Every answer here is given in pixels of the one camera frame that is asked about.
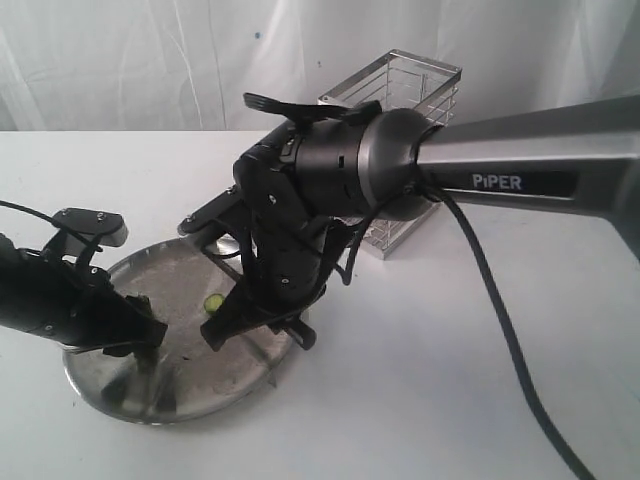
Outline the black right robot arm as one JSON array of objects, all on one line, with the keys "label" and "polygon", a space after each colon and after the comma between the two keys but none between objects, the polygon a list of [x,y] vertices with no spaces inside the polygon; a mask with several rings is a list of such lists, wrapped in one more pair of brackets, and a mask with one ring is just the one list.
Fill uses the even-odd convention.
[{"label": "black right robot arm", "polygon": [[284,122],[239,157],[233,187],[199,213],[215,237],[236,240],[243,269],[202,325],[213,349],[261,326],[311,347],[300,315],[369,224],[414,219],[446,197],[600,217],[639,248],[637,97],[453,127],[377,101],[244,101]]}]

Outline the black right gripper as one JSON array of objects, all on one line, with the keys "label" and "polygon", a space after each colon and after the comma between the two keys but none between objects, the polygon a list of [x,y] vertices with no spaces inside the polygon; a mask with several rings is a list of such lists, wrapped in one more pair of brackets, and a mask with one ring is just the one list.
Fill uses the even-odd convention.
[{"label": "black right gripper", "polygon": [[239,244],[243,278],[221,307],[200,326],[213,351],[227,340],[261,325],[274,334],[285,332],[303,350],[316,343],[316,331],[301,313],[326,290],[345,250],[345,223],[314,219],[292,232],[263,219],[250,219]]}]

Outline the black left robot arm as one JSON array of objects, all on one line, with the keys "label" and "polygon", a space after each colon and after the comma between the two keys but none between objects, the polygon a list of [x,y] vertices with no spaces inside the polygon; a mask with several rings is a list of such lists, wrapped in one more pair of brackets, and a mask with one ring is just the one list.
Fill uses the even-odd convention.
[{"label": "black left robot arm", "polygon": [[159,347],[168,326],[144,296],[124,296],[103,269],[1,237],[1,325],[80,351]]}]

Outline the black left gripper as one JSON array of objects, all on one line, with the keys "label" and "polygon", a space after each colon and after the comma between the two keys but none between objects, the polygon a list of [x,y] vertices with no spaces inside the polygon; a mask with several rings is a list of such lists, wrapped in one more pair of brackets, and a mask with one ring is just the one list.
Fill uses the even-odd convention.
[{"label": "black left gripper", "polygon": [[158,348],[168,329],[148,297],[119,297],[106,271],[83,275],[28,249],[9,252],[9,327],[59,342],[67,355],[107,356]]}]

